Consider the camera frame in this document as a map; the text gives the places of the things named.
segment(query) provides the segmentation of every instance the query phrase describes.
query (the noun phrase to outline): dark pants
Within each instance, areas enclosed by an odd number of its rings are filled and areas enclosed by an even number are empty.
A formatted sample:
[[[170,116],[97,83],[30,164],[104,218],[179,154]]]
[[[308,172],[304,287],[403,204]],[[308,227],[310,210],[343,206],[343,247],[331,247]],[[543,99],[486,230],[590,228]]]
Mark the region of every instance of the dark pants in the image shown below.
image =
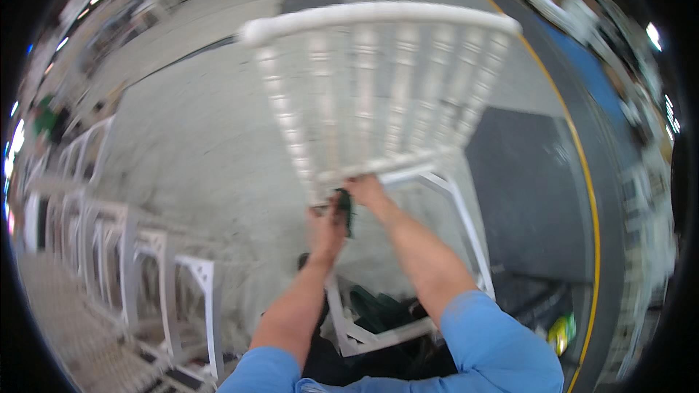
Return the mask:
[[[416,338],[405,344],[343,358],[329,340],[320,336],[320,325],[327,314],[326,302],[311,337],[303,378],[311,378],[326,385],[345,386],[364,376],[419,380],[449,376],[457,372],[447,346],[437,348],[429,337]]]
[[[53,144],[60,144],[63,139],[63,134],[68,127],[68,120],[71,118],[71,112],[66,108],[62,108],[61,112],[58,113],[58,118],[56,119],[56,124],[51,129],[51,142]]]

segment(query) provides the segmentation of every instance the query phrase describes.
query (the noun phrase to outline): hand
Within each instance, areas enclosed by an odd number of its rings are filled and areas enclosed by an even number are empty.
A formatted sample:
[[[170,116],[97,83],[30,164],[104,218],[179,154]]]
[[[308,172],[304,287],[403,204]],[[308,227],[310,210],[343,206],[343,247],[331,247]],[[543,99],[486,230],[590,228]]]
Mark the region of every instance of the hand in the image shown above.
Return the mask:
[[[316,209],[308,209],[308,229],[309,229],[309,244],[310,258],[313,260],[326,262],[332,265],[335,262],[335,257],[342,249],[345,243],[345,235],[347,233],[347,217],[344,211],[338,211],[337,201],[340,193],[330,198],[324,215],[318,214]]]
[[[389,200],[384,188],[374,174],[362,175],[358,178],[347,178],[343,188],[350,193],[352,198],[360,205],[369,208],[376,213],[378,208]]]

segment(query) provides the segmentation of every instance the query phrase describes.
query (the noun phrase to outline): blue shirt sleeve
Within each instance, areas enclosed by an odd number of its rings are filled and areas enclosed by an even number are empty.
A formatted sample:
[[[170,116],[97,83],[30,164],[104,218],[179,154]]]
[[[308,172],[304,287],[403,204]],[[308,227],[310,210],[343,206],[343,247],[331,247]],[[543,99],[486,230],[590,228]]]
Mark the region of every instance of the blue shirt sleeve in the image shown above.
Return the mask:
[[[265,347],[246,353],[219,392],[559,393],[563,389],[563,371],[549,345],[503,313],[485,293],[459,294],[441,320],[457,375],[420,381],[365,377],[347,387],[332,387],[299,380],[299,365],[291,354]]]
[[[442,335],[459,373],[478,374],[494,391],[560,392],[564,375],[554,351],[485,293],[455,297],[442,313]]]
[[[218,392],[291,393],[300,378],[301,370],[292,354],[273,346],[262,346],[242,356]]]

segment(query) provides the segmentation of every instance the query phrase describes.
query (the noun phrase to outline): person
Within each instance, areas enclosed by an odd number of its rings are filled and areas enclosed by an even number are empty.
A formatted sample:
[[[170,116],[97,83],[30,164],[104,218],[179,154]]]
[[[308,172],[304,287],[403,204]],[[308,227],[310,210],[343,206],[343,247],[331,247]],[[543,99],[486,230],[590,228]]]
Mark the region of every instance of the person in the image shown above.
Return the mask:
[[[250,349],[222,383],[240,392],[560,392],[564,377],[554,351],[478,290],[459,257],[401,211],[376,176],[345,180],[355,202],[385,228],[402,270],[440,329],[457,373],[423,380],[365,376],[349,385],[302,378],[324,310],[324,282],[345,239],[345,217],[330,198],[324,215],[308,212],[310,255],[286,291],[262,315]]]
[[[32,130],[38,151],[47,139],[53,144],[60,144],[70,120],[70,111],[65,107],[58,113],[49,107],[52,99],[53,95],[46,95],[31,109]]]

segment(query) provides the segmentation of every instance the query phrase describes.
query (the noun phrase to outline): yellow line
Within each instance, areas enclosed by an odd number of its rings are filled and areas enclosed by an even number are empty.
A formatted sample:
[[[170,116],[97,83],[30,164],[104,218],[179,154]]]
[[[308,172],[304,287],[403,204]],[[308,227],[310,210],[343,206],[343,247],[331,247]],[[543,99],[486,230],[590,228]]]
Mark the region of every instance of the yellow line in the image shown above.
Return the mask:
[[[495,8],[498,12],[504,13],[502,12],[502,9],[493,0],[488,0],[488,2],[490,2],[493,8]],[[549,74],[548,70],[546,70],[546,67],[544,67],[544,65],[542,64],[541,59],[539,59],[539,56],[536,54],[536,52],[534,52],[534,49],[531,48],[529,42],[524,38],[523,35],[520,35],[520,40],[522,44],[524,44],[526,49],[529,51],[529,54],[531,54],[536,63],[539,65],[541,71],[544,72],[544,76],[546,76],[546,78],[549,80],[551,88],[554,89],[556,96],[558,96],[558,101],[564,108],[565,122],[568,124],[568,129],[570,129],[573,144],[575,144],[575,149],[577,150],[578,157],[580,158],[582,174],[585,178],[587,195],[590,201],[590,213],[592,214],[592,231],[594,233],[595,240],[595,275],[592,287],[592,307],[590,307],[590,320],[587,324],[585,342],[583,342],[582,351],[580,352],[580,365],[577,369],[575,369],[575,373],[573,373],[572,380],[570,381],[570,387],[568,387],[568,393],[570,393],[572,392],[572,388],[573,386],[575,386],[575,381],[577,380],[577,377],[580,374],[580,367],[582,367],[582,362],[585,360],[585,354],[587,353],[587,347],[590,344],[590,337],[592,335],[592,327],[595,323],[595,314],[597,313],[597,297],[599,295],[600,290],[600,221],[599,217],[597,216],[597,201],[595,200],[595,190],[594,188],[592,188],[592,177],[590,176],[590,168],[587,165],[587,158],[585,158],[585,153],[582,150],[582,144],[580,143],[580,137],[578,136],[577,130],[575,129],[575,124],[572,122],[572,118],[570,117],[570,111],[568,110],[568,107],[565,106],[565,102],[564,99],[561,97],[561,93],[558,91],[556,84],[554,83],[554,80],[551,79],[551,75]]]

